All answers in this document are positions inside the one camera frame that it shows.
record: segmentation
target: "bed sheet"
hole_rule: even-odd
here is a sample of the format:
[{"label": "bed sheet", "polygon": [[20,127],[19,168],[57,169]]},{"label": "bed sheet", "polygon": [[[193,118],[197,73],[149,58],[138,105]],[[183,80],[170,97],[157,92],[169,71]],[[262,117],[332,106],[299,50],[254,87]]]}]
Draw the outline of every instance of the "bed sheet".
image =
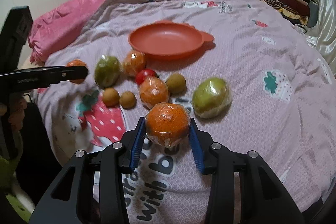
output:
[{"label": "bed sheet", "polygon": [[[90,72],[85,82],[34,91],[61,164],[78,148],[102,149],[92,141],[104,147],[120,139],[147,114],[135,83],[125,78],[115,88],[133,91],[137,106],[105,108],[93,72],[101,55],[125,57],[132,30],[162,19],[194,25],[215,41],[187,59],[150,60],[147,66],[163,79],[183,74],[189,98],[206,78],[225,78],[233,97],[228,112],[210,120],[191,116],[230,150],[258,151],[306,210],[328,190],[336,171],[336,81],[305,37],[260,0],[106,0],[76,41],[46,61],[55,66],[80,58]],[[140,166],[123,181],[130,223],[191,224],[204,218],[211,176],[199,174],[187,140],[164,149],[145,139]]]}]

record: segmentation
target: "small brown fruit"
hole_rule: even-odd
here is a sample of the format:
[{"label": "small brown fruit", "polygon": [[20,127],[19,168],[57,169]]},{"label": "small brown fruit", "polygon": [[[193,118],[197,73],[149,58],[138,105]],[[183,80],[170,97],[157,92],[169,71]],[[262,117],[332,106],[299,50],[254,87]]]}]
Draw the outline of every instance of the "small brown fruit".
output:
[{"label": "small brown fruit", "polygon": [[185,78],[183,77],[183,75],[178,73],[170,75],[166,81],[166,84],[171,94],[180,93],[182,91],[185,91],[187,88]]},{"label": "small brown fruit", "polygon": [[136,103],[137,99],[135,98],[134,93],[130,91],[125,91],[119,100],[119,104],[125,109],[134,107]]},{"label": "small brown fruit", "polygon": [[102,101],[107,107],[115,106],[119,103],[119,93],[114,88],[105,89]]}]

